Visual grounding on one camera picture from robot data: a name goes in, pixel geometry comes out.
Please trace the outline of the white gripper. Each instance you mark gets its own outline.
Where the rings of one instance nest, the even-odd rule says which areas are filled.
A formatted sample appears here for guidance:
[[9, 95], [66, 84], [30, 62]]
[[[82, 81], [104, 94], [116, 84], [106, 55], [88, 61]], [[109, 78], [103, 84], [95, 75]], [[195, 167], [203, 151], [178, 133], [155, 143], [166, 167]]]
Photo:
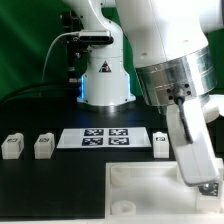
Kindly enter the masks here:
[[182, 178], [187, 186], [217, 182], [219, 168], [200, 100], [185, 101], [183, 108], [192, 142], [186, 140], [178, 106], [168, 106], [166, 115], [170, 142]]

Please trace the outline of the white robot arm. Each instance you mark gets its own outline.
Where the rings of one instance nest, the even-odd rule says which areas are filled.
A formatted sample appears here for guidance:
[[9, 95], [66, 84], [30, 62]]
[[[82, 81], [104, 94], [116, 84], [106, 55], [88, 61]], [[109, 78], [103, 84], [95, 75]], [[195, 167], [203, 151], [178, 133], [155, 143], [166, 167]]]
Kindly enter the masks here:
[[83, 25], [88, 49], [79, 102], [117, 108], [132, 101], [123, 67], [130, 43], [145, 102], [166, 116], [186, 185], [216, 182], [218, 165], [203, 109], [216, 85], [197, 0], [64, 0]]

